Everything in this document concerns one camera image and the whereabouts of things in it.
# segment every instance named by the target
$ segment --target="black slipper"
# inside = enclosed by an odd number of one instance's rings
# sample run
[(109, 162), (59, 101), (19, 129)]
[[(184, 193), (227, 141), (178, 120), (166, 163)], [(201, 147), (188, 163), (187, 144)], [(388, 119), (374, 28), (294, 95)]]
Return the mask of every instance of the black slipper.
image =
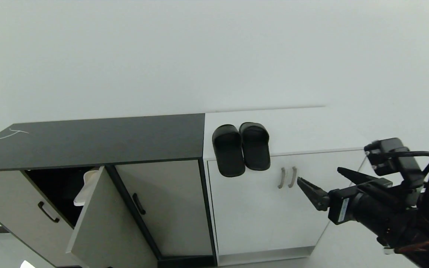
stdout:
[(266, 128), (259, 123), (245, 122), (239, 132), (243, 138), (246, 167), (258, 171), (269, 169), (269, 133)]
[(239, 131), (231, 124), (218, 127), (212, 137), (214, 154), (221, 175), (236, 177), (246, 171), (244, 166), (242, 140)]

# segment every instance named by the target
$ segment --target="black cable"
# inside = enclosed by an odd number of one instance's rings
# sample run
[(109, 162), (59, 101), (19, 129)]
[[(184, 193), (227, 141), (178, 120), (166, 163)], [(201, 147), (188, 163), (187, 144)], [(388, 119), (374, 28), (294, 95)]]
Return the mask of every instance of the black cable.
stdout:
[[(429, 156), (429, 151), (390, 151), (382, 154), (385, 157), (413, 157), (413, 156)], [(422, 173), (426, 176), (429, 173), (429, 163), (424, 168)]]

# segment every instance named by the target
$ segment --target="black countertop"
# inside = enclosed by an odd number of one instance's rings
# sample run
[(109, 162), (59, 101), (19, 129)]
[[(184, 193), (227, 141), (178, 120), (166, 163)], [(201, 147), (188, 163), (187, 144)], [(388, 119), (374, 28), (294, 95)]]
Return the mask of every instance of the black countertop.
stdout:
[(182, 114), (13, 124), (0, 132), (0, 170), (202, 158), (204, 116)]

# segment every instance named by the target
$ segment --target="white cabinet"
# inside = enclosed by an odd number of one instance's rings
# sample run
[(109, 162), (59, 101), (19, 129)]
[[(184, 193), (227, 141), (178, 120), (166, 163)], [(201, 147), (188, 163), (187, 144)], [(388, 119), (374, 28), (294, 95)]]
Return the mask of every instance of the white cabinet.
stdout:
[[(338, 166), (357, 170), (362, 160), (361, 151), (274, 156), (268, 170), (246, 170), (235, 178), (222, 176), (216, 161), (208, 161), (219, 254), (315, 246), (327, 213), (318, 212), (291, 184), (297, 178), (292, 178), (292, 167), (297, 176), (329, 190), (349, 184), (336, 173)], [(281, 168), (286, 170), (284, 185)]]
[[(220, 125), (243, 122), (258, 122), (269, 132), (271, 165), (226, 178), (211, 135)], [(299, 189), (297, 177), (326, 191), (348, 187), (337, 167), (358, 170), (366, 144), (328, 108), (206, 114), (204, 161), (219, 265), (308, 256), (329, 220)]]

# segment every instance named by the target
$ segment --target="cabinet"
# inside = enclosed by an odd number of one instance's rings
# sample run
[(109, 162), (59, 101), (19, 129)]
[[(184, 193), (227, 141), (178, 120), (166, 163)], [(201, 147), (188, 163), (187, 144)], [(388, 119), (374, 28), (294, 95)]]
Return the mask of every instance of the cabinet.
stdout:
[[(215, 161), (208, 161), (219, 254), (315, 246), (327, 212), (315, 210), (292, 180), (301, 176), (324, 189), (347, 187), (349, 181), (332, 171), (338, 166), (356, 170), (361, 162), (360, 151), (274, 156), (266, 171), (226, 178)], [(281, 168), (286, 170), (283, 185)]]
[(0, 223), (53, 265), (77, 265), (65, 254), (73, 229), (20, 171), (0, 171)]
[(143, 221), (164, 256), (212, 254), (196, 160), (118, 165)]
[[(266, 127), (272, 164), (225, 178), (211, 135), (243, 122)], [(328, 219), (297, 176), (345, 187), (336, 168), (357, 170), (365, 144), (325, 107), (14, 124), (0, 132), (0, 223), (57, 267), (300, 258)], [(74, 207), (92, 168), (93, 192)]]
[[(246, 168), (243, 175), (226, 178), (218, 170), (211, 135), (222, 124), (243, 122), (261, 123), (269, 132), (271, 165), (266, 171)], [(337, 167), (358, 170), (365, 144), (328, 108), (206, 114), (204, 161), (218, 264), (310, 255), (329, 220), (296, 179), (326, 190), (347, 187), (349, 181)]]
[(56, 267), (213, 266), (203, 138), (204, 114), (13, 124), (0, 132), (0, 224)]

